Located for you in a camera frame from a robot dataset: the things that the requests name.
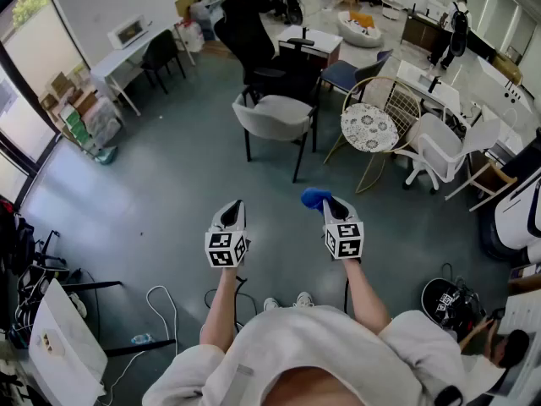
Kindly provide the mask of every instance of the black and white marker cube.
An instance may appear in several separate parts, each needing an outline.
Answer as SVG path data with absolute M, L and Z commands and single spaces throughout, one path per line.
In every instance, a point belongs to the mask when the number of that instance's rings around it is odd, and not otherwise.
M 343 222 L 325 226 L 325 245 L 335 259 L 360 257 L 364 228 L 361 222 Z
M 205 253 L 212 267 L 238 266 L 246 254 L 246 232 L 205 233 Z

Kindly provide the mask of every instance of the microwave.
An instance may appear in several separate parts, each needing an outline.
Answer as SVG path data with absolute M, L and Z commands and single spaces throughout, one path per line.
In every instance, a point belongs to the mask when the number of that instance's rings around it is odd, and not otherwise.
M 144 35 L 148 31 L 146 27 L 145 17 L 138 15 L 121 23 L 116 29 L 107 33 L 107 36 L 113 48 L 122 50 Z

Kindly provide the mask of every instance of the rattan chair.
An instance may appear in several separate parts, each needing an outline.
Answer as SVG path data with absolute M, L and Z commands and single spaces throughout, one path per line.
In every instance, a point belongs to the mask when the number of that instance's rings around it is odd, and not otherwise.
M 354 94 L 358 94 L 358 102 L 348 106 Z M 377 116 L 376 119 L 370 116 L 374 113 Z M 383 173 L 385 155 L 378 154 L 392 154 L 407 147 L 409 142 L 404 140 L 404 135 L 420 117 L 421 107 L 417 97 L 401 81 L 383 76 L 360 81 L 346 95 L 342 105 L 342 133 L 327 155 L 324 164 L 337 149 L 347 143 L 360 151 L 371 153 L 369 165 L 364 170 L 355 190 L 356 194 L 362 193 L 374 186 Z M 392 121 L 396 131 L 389 130 L 390 125 L 386 124 L 389 120 Z M 363 186 L 377 156 L 381 159 L 380 171 L 376 178 Z

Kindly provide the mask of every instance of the white desk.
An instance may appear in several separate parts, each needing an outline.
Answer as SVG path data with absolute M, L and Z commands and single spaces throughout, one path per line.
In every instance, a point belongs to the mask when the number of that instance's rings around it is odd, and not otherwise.
M 278 35 L 276 39 L 278 40 L 279 47 L 293 49 L 295 46 L 287 41 L 293 38 L 302 37 L 303 28 L 300 25 L 291 25 L 287 27 L 280 35 Z M 306 52 L 307 54 L 325 59 L 327 66 L 338 60 L 338 54 L 340 54 L 340 44 L 343 41 L 341 36 L 308 29 L 306 32 L 306 39 L 314 41 L 314 45 L 311 47 L 302 46 L 301 52 Z
M 164 30 L 171 29 L 174 27 L 174 30 L 177 33 L 178 41 L 180 41 L 183 44 L 184 49 L 188 53 L 188 57 L 191 61 L 191 63 L 195 66 L 195 61 L 192 58 L 192 55 L 189 53 L 188 48 L 186 47 L 186 44 L 184 43 L 183 38 L 180 36 L 180 32 L 178 31 L 177 24 L 180 24 L 183 22 L 183 17 L 176 17 L 175 19 L 172 19 L 170 22 L 162 25 L 150 25 L 148 27 L 148 31 L 142 35 L 139 39 L 133 41 L 131 44 L 129 44 L 127 47 L 123 48 L 122 50 L 114 50 L 111 53 L 109 53 L 103 60 L 101 60 L 96 66 L 92 68 L 90 71 L 90 75 L 92 76 L 92 79 L 96 85 L 96 88 L 99 90 L 101 86 L 109 86 L 117 93 L 120 93 L 126 101 L 128 101 L 128 104 L 133 108 L 135 113 L 140 116 L 141 113 L 139 112 L 138 108 L 134 105 L 131 99 L 129 99 L 128 95 L 126 95 L 126 92 L 124 92 L 123 88 L 128 85 L 130 81 L 132 81 L 137 75 L 139 75 L 141 72 L 143 72 L 143 69 L 139 67 L 137 63 L 131 62 L 130 58 L 141 48 L 146 47 L 150 41 L 152 41 L 156 36 L 158 36 L 160 33 L 162 33 Z M 128 63 L 131 65 L 131 70 L 126 72 L 122 79 L 120 79 L 117 76 L 113 76 L 113 72 L 118 69 L 123 63 Z
M 519 154 L 519 152 L 524 149 L 524 144 L 522 143 L 522 138 L 517 134 L 511 127 L 504 122 L 504 120 L 494 113 L 486 105 L 483 105 L 482 108 L 483 120 L 492 120 L 498 118 L 500 120 L 500 136 L 496 144 L 501 147 L 507 155 L 514 157 Z
M 434 88 L 432 93 L 429 93 L 429 87 L 419 81 L 421 75 L 431 80 L 434 79 L 434 76 L 427 75 L 426 71 L 405 60 L 400 62 L 400 67 L 396 73 L 396 77 L 422 99 L 433 102 L 441 107 L 446 107 L 461 123 L 464 123 L 465 121 L 460 114 L 460 95 L 458 91 L 446 83 L 440 83 Z
M 44 330 L 58 335 L 62 355 L 46 351 Z M 51 281 L 37 311 L 29 355 L 41 390 L 54 396 L 47 396 L 53 406 L 92 406 L 103 394 L 107 356 L 57 280 Z

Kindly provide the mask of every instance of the white shirt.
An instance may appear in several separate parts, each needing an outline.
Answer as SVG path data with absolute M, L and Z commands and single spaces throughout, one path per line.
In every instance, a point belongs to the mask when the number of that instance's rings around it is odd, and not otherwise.
M 466 13 L 467 7 L 463 2 L 458 2 L 456 3 L 456 5 L 458 6 L 458 9 L 461 12 Z M 456 12 L 456 7 L 453 2 L 449 3 L 449 6 L 447 7 L 446 12 L 447 12 L 447 18 L 445 19 L 445 29 L 452 33 L 454 30 L 451 27 L 451 21 L 453 20 L 453 15 Z M 467 18 L 467 26 L 471 29 L 472 28 L 472 15 L 468 12 L 466 14 L 466 18 Z
M 281 373 L 327 371 L 366 406 L 434 404 L 442 389 L 466 385 L 460 348 L 419 311 L 379 336 L 332 307 L 257 315 L 226 354 L 210 345 L 182 352 L 143 397 L 143 406 L 254 406 Z
M 467 383 L 464 391 L 466 402 L 471 402 L 484 392 L 487 392 L 505 373 L 505 369 L 496 367 L 483 355 L 463 355 L 462 363 L 467 373 Z

